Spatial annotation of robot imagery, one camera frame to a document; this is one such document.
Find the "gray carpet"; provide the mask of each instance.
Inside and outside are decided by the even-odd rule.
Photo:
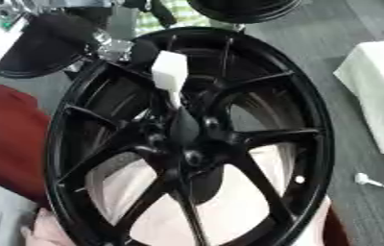
[[[131,24],[119,19],[110,25],[117,35]],[[352,180],[354,173],[366,172],[384,183],[384,155],[378,153],[358,103],[332,75],[357,43],[384,38],[384,0],[308,0],[284,18],[249,26],[247,33],[282,50],[324,96],[336,131],[337,164],[329,192],[334,207],[352,245],[384,246],[384,189]],[[69,86],[61,74],[0,84],[33,94],[49,114]]]

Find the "wheel spoke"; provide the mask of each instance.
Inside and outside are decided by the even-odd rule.
[[[270,215],[276,221],[280,223],[292,221],[292,212],[249,153],[237,156],[233,165],[240,169],[265,196],[270,206]]]
[[[292,76],[293,74],[294,72],[292,71],[286,71],[273,75],[253,78],[247,81],[235,82],[233,83],[233,86],[225,88],[221,92],[216,94],[210,103],[210,107],[217,107],[218,105],[223,103],[223,101],[226,100],[230,102],[232,98],[241,93],[253,92],[261,87],[277,85],[282,82],[283,79],[286,79]]]
[[[171,186],[163,176],[158,176],[140,195],[115,226],[118,232],[129,232],[136,220],[159,198],[170,191]]]
[[[204,233],[203,224],[198,214],[197,208],[192,201],[190,185],[180,182],[175,191],[178,196],[181,209],[186,216],[187,222],[194,234],[195,241],[198,246],[208,246],[207,238]]]
[[[173,51],[174,44],[176,43],[177,39],[178,39],[177,35],[171,36],[170,41],[168,42],[168,45],[167,45],[167,51]]]
[[[65,106],[65,110],[71,114],[76,114],[79,117],[82,117],[84,120],[96,121],[111,130],[116,129],[119,126],[119,124],[116,123],[115,120],[111,117],[101,115],[95,111],[91,111],[82,107],[67,104]]]
[[[67,181],[83,179],[94,167],[113,156],[131,150],[140,141],[140,133],[136,123],[130,123],[112,134],[92,154],[84,158],[79,164],[58,179],[59,184]]]
[[[248,149],[276,144],[280,142],[302,142],[312,139],[320,131],[314,128],[293,130],[269,130],[233,133],[230,141],[233,144],[244,144]]]
[[[226,78],[226,76],[227,76],[229,50],[230,50],[230,46],[232,45],[232,43],[233,43],[233,39],[229,38],[227,40],[227,43],[225,44],[224,52],[222,53],[222,57],[221,57],[220,78]]]

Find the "black alloy wheel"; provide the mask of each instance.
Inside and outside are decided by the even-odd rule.
[[[155,87],[151,64],[93,63],[65,94],[47,136],[47,194],[63,228],[77,245],[146,245],[131,237],[131,228],[162,195],[170,194],[179,202],[196,245],[210,245],[197,213],[208,198],[197,198],[199,192],[191,190],[213,185],[217,192],[218,184],[212,181],[229,163],[259,189],[270,214],[223,246],[293,243],[320,207],[334,164],[331,122],[317,89],[288,58],[253,37],[180,28],[140,38],[187,55],[189,77],[182,103],[198,131],[185,142],[173,135],[179,112]],[[238,130],[231,116],[234,106],[272,127]],[[249,152],[279,143],[290,143],[280,149],[292,160],[283,194]],[[149,163],[156,179],[112,225],[91,201],[85,176],[125,152]],[[296,182],[296,177],[304,182]]]
[[[259,23],[294,10],[301,0],[188,0],[201,14],[229,23]]]

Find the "small white object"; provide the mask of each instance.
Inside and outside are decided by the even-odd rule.
[[[384,184],[370,179],[370,177],[365,173],[357,173],[355,175],[355,182],[359,185],[374,185],[384,188]]]
[[[161,51],[152,66],[156,87],[170,93],[171,102],[181,107],[180,92],[189,75],[187,57],[183,54]]]
[[[304,178],[303,176],[297,176],[297,177],[295,177],[295,182],[296,182],[297,184],[302,185],[302,184],[305,183],[305,178]]]

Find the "chrome part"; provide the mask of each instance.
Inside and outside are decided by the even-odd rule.
[[[354,178],[355,182],[359,185],[374,185],[377,187],[384,188],[384,184],[381,182],[374,181],[365,173],[357,173]]]
[[[108,62],[128,62],[131,60],[133,42],[112,38],[104,30],[98,30],[94,38],[100,43],[97,50],[100,59]]]
[[[22,14],[24,9],[14,0],[0,0],[0,26],[10,27]]]

